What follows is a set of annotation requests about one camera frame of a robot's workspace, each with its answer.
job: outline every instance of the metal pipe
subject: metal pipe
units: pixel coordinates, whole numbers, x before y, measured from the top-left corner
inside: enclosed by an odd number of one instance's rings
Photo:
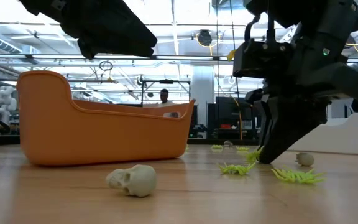
[[[142,100],[140,101],[140,105],[142,105],[142,107],[143,107],[143,95],[144,95],[144,93],[145,93],[143,83],[144,83],[144,82],[142,82]]]
[[[58,35],[64,42],[66,42],[71,48],[73,48],[76,52],[78,52],[79,49],[77,49],[73,43],[71,43],[63,34],[61,34],[58,30],[54,29],[48,22],[44,22],[44,24],[49,27],[53,32]]]
[[[157,68],[161,65],[170,65],[172,63],[180,64],[180,65],[206,65],[210,64],[209,61],[180,61],[180,62],[158,62],[151,65],[129,65],[129,64],[113,64],[114,67],[121,67],[121,68],[135,68],[135,67],[142,67],[142,68]],[[99,63],[75,63],[75,62],[69,62],[69,63],[38,63],[37,65],[33,64],[26,64],[26,63],[9,63],[9,62],[0,62],[1,65],[8,65],[10,67],[98,67]],[[225,62],[222,61],[219,63],[220,65],[229,65],[232,64],[231,62]]]
[[[165,80],[144,80],[143,82],[159,82],[159,81],[165,81]],[[190,81],[180,81],[180,80],[171,80],[174,83],[189,83]]]
[[[20,72],[19,72],[19,71],[14,70],[14,69],[12,69],[12,68],[9,68],[9,67],[7,67],[7,66],[5,66],[5,65],[0,65],[0,69],[1,69],[3,72],[10,73],[11,75],[13,75],[13,76],[15,76],[15,77],[20,75]]]
[[[114,80],[67,80],[71,83],[114,83]],[[0,82],[17,82],[15,79],[0,78]]]
[[[175,48],[175,54],[179,55],[179,42],[177,33],[177,21],[175,19],[175,0],[171,0],[172,10],[172,34],[173,34],[173,46]]]
[[[122,68],[118,68],[118,69],[119,69],[120,75],[122,75],[123,77],[125,77],[125,78],[128,80],[129,84],[131,84],[132,87],[136,89],[136,84],[135,84],[135,82],[134,82],[131,78],[129,78],[129,76],[127,75],[127,73],[125,73],[125,71],[124,71]]]
[[[0,59],[28,59],[34,58],[37,60],[85,60],[82,55],[24,55],[24,54],[0,54]],[[95,60],[158,60],[165,62],[217,62],[221,65],[224,62],[228,62],[226,57],[211,57],[211,56],[185,56],[185,55],[153,55],[151,58],[135,57],[127,55],[97,55]],[[350,58],[348,63],[358,63],[358,58]]]
[[[247,91],[240,91],[240,94],[246,94],[248,93],[248,91],[252,91],[252,90],[247,90]],[[127,90],[76,90],[76,89],[71,89],[71,92],[100,92],[100,93],[128,93]],[[142,90],[132,90],[133,93],[142,93]],[[144,93],[152,93],[155,91],[144,91]],[[186,91],[175,91],[175,90],[171,90],[169,91],[170,93],[187,93]],[[233,92],[233,91],[225,91],[225,94],[237,94],[237,92]]]
[[[155,82],[152,82],[144,91],[147,91]]]
[[[0,22],[0,26],[44,26],[44,23],[40,22]],[[50,23],[51,26],[60,26],[60,24]],[[145,24],[146,27],[148,26],[172,26],[172,24]],[[216,24],[177,24],[177,26],[206,26],[206,27],[216,27]],[[231,27],[231,24],[219,24],[222,27]],[[246,27],[246,25],[234,25],[234,27]]]
[[[182,88],[183,88],[188,94],[190,94],[190,91],[188,91],[181,83],[179,83],[179,85],[182,86]]]

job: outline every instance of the white panel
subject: white panel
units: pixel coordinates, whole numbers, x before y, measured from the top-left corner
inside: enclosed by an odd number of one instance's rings
[[[301,138],[289,150],[358,154],[358,113],[329,119]]]

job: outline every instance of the yellow-green plastic toy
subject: yellow-green plastic toy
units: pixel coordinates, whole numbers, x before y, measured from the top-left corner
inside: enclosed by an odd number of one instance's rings
[[[238,147],[237,146],[237,151],[240,151],[240,152],[248,152],[249,150],[249,147]]]
[[[325,179],[317,179],[316,177],[324,175],[324,173],[313,174],[314,169],[309,172],[293,171],[293,170],[280,170],[278,168],[272,169],[274,175],[284,182],[299,183],[299,184],[314,184],[322,182]]]
[[[248,171],[250,171],[255,166],[255,163],[249,164],[248,166],[242,165],[226,165],[221,166],[218,164],[222,174],[239,174],[239,175],[246,175]]]
[[[223,149],[223,147],[220,145],[213,145],[211,149]]]
[[[263,146],[260,149],[257,149],[253,152],[248,152],[246,155],[247,161],[249,163],[256,162],[256,160],[259,158],[259,154],[262,151],[262,149],[263,149]]]

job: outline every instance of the ceiling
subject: ceiling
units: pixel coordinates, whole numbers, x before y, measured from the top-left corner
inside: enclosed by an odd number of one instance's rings
[[[243,42],[244,29],[253,15],[242,6],[242,1],[232,0],[232,11],[228,1],[222,4],[216,12],[215,0],[124,0],[139,19],[158,38],[158,44],[154,48],[155,55],[196,55],[196,56],[220,56],[225,57],[231,50],[238,48]],[[251,35],[256,39],[264,38],[267,28],[267,15],[262,15],[259,23],[253,26]],[[294,29],[284,29],[276,23],[276,38],[279,41],[288,41]],[[213,38],[213,47],[204,47],[194,38],[201,29],[210,31]],[[358,32],[352,34],[358,44]],[[79,55],[80,51],[76,39],[66,35],[59,23],[45,15],[34,16],[27,12],[17,0],[0,0],[0,39],[9,43],[25,54],[49,54],[49,55]],[[349,58],[358,58],[358,46],[345,49],[343,54]],[[110,72],[99,69],[102,60],[38,60],[38,64],[12,58],[0,58],[0,78],[17,78],[20,72],[31,69],[53,70],[66,76],[70,80],[99,80],[101,75],[104,79],[108,76],[119,81],[113,83],[86,83],[82,88],[87,90],[104,90],[97,97],[99,100],[106,99],[118,103],[138,103],[135,98],[140,98],[137,91],[137,79],[142,77],[147,80],[191,80],[194,66],[213,67],[216,78],[215,90],[221,88],[227,94],[236,91],[231,78],[232,65],[216,62],[194,62],[175,60],[109,60],[114,68]],[[261,86],[261,80],[241,78],[239,91],[244,95],[247,91]],[[170,98],[177,102],[188,100],[186,87],[179,84],[163,85],[156,83],[148,89],[158,93],[161,88],[168,88],[172,94]],[[135,96],[127,93],[132,90]],[[147,98],[149,102],[158,101],[158,97]]]

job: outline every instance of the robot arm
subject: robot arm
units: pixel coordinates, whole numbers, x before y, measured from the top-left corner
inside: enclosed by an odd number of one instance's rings
[[[123,0],[20,0],[34,15],[40,12],[60,23],[66,34],[78,38],[81,53],[150,57],[157,38]]]
[[[252,24],[247,26],[233,75],[264,79],[264,87],[246,99],[262,114],[259,161],[269,164],[327,121],[331,100],[353,98],[358,112],[358,71],[341,55],[358,30],[358,5],[353,0],[251,0],[246,8],[256,19],[268,13],[267,40],[252,40]],[[298,24],[292,43],[275,41],[274,21],[283,27]]]

